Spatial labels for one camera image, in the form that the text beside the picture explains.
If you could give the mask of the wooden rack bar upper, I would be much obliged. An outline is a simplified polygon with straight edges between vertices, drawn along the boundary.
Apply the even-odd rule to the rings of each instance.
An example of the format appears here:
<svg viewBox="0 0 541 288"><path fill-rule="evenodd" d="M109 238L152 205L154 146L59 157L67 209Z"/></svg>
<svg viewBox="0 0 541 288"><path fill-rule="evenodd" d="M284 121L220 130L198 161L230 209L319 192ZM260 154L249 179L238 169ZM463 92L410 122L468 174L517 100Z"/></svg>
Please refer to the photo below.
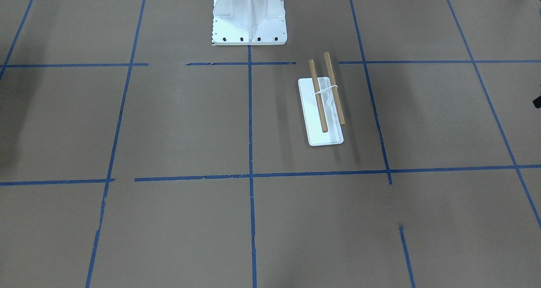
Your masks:
<svg viewBox="0 0 541 288"><path fill-rule="evenodd" d="M314 63L313 59L309 59L309 69L310 69L310 73L311 73L311 78L312 78L312 83L313 83L313 88L314 88L314 94L315 94L315 99L316 99L316 103L317 103L317 111L318 111L319 118L320 118L320 124L321 124L321 128L322 128L322 132L327 133L328 132L327 120L326 120L325 110L324 110L324 107L323 107L322 96L321 96L321 93L320 93L319 79L318 79L318 76L317 76L317 71L316 71L315 63Z"/></svg>

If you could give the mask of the white rack base tray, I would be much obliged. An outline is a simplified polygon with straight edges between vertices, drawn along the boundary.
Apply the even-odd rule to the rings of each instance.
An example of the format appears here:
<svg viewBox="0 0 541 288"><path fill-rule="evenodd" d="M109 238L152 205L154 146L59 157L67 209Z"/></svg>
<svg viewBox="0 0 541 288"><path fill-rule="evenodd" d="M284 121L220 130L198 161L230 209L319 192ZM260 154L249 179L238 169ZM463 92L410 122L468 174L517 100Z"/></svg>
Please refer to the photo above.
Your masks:
<svg viewBox="0 0 541 288"><path fill-rule="evenodd" d="M334 102L333 90L336 85L332 85L326 76L317 80L320 89L317 93L312 78L298 80L307 140L311 147L340 145L344 142L344 136Z"/></svg>

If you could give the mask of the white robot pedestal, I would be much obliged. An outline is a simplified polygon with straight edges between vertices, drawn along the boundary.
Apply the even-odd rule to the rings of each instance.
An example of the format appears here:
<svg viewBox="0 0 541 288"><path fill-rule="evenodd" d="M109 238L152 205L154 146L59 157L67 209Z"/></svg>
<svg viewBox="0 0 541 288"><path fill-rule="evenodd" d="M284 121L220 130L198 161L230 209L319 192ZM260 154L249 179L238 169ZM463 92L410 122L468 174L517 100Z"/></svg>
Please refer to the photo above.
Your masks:
<svg viewBox="0 0 541 288"><path fill-rule="evenodd" d="M213 45L270 46L287 43L284 0L213 1Z"/></svg>

